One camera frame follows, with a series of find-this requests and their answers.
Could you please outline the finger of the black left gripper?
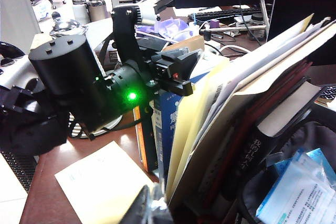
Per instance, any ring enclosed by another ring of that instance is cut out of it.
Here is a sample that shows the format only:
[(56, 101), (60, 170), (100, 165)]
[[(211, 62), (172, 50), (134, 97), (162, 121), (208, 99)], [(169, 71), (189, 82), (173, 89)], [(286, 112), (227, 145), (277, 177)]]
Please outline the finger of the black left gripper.
[(187, 47), (157, 52), (155, 56), (172, 56), (174, 64), (170, 67), (172, 79), (188, 80), (200, 59), (201, 50), (189, 51)]
[(177, 95), (191, 95), (193, 94), (193, 87), (190, 81), (186, 80), (171, 80), (159, 79), (160, 88), (175, 93)]

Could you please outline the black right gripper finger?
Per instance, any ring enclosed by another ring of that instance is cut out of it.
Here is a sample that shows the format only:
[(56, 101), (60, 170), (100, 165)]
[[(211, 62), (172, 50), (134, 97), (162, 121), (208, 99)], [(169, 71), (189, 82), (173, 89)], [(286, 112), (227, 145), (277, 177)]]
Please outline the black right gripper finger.
[(126, 223), (173, 223), (161, 185), (144, 185), (125, 213)]

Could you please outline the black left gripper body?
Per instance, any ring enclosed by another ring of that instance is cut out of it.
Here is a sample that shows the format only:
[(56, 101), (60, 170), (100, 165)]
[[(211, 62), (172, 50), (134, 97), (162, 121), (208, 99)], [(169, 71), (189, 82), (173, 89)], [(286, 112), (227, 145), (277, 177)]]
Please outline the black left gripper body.
[(148, 88), (172, 88), (174, 86), (170, 73), (170, 67), (174, 64), (172, 56), (143, 57), (143, 61), (149, 73), (149, 79), (145, 84)]

